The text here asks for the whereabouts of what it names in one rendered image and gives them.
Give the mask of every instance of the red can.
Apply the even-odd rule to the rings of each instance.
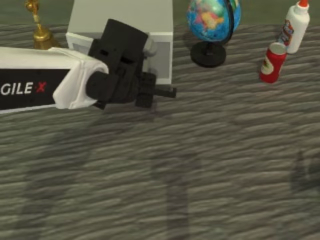
[[[260,70],[260,79],[266,83],[275,83],[287,57],[287,47],[280,42],[273,42],[266,51]]]

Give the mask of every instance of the black globe base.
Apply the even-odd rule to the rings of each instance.
[[[214,68],[222,65],[227,57],[225,48],[213,42],[198,42],[191,48],[191,60],[203,68]]]

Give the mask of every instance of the brass handbell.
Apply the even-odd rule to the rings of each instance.
[[[33,44],[35,49],[48,50],[52,47],[60,47],[58,41],[54,38],[52,32],[40,23],[38,15],[38,0],[26,0],[25,7],[33,15],[36,29],[33,32]]]

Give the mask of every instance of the wooden table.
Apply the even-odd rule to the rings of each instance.
[[[0,46],[31,47],[32,28],[0,25]],[[226,63],[202,69],[177,27],[178,97],[150,111],[1,115],[0,239],[320,239],[320,27],[266,85],[278,30],[241,26]]]

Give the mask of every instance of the white box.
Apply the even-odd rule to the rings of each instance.
[[[108,19],[150,35],[157,46],[156,55],[150,58],[157,84],[172,84],[173,0],[74,0],[66,34],[69,48],[88,54],[90,41],[77,35],[99,39]]]

